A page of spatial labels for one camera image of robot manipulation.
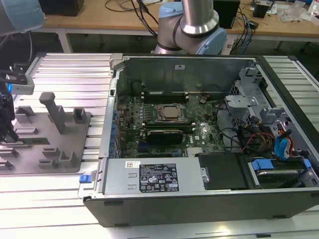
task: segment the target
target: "aluminum extrusion table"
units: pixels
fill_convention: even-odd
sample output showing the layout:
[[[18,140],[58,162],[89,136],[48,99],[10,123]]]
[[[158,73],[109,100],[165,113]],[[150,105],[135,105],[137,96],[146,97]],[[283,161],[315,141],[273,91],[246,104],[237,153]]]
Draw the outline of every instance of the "aluminum extrusion table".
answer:
[[[53,91],[65,111],[85,107],[90,122],[83,163],[77,173],[42,176],[0,177],[1,238],[256,238],[271,234],[279,239],[316,239],[319,206],[290,219],[213,222],[128,228],[103,228],[78,198],[79,176],[98,165],[98,153],[111,79],[110,54],[47,54],[33,64],[35,90],[15,104],[46,109],[38,102],[42,92]],[[298,61],[267,57],[287,89],[319,130],[319,88]],[[276,102],[275,95],[269,94]],[[92,189],[93,184],[86,185]]]

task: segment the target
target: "plastic bag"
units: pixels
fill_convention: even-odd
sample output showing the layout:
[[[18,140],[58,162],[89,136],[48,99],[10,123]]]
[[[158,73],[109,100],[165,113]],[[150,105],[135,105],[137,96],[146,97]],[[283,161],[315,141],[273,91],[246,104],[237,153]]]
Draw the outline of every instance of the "plastic bag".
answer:
[[[289,8],[278,12],[280,20],[283,22],[301,21],[303,19],[301,15],[306,12],[306,9],[303,8],[304,5],[305,3],[302,1],[295,1]]]

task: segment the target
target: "black bracket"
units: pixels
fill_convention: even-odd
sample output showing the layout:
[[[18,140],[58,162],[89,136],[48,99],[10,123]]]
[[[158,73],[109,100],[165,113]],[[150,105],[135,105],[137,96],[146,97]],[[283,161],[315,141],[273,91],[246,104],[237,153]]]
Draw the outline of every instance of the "black bracket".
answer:
[[[11,76],[13,79],[6,79],[7,76]],[[0,83],[12,83],[17,85],[27,85],[28,80],[24,73],[9,71],[9,70],[0,70]]]

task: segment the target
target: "blue cable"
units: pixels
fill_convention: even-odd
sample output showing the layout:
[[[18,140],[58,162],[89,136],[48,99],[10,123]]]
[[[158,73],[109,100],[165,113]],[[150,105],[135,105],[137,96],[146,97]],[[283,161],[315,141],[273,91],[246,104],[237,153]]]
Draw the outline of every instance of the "blue cable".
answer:
[[[247,18],[242,18],[242,17],[239,17],[240,19],[243,19],[245,21],[245,24],[248,26],[248,39],[246,40],[246,44],[245,44],[245,47],[244,49],[242,50],[242,52],[240,53],[240,55],[244,54],[244,52],[246,51],[247,47],[248,47],[248,44],[249,44],[249,41],[250,41],[250,25],[248,23],[248,19]]]

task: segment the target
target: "table leg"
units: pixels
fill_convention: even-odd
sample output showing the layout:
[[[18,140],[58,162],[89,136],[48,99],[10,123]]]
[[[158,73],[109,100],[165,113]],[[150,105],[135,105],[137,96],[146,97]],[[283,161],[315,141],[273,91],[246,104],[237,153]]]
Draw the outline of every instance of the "table leg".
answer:
[[[280,46],[281,46],[281,44],[283,44],[283,41],[277,41],[276,46],[274,47],[274,49],[275,49],[276,51],[278,51],[279,48],[280,48]]]
[[[233,48],[233,44],[238,36],[236,34],[227,35],[227,40],[223,49],[221,50],[221,55],[230,55],[230,51]]]
[[[70,43],[70,39],[68,36],[68,33],[66,33],[65,29],[60,29],[57,31],[57,34],[59,36],[61,45],[62,45],[62,49],[64,53],[73,53],[73,49]]]

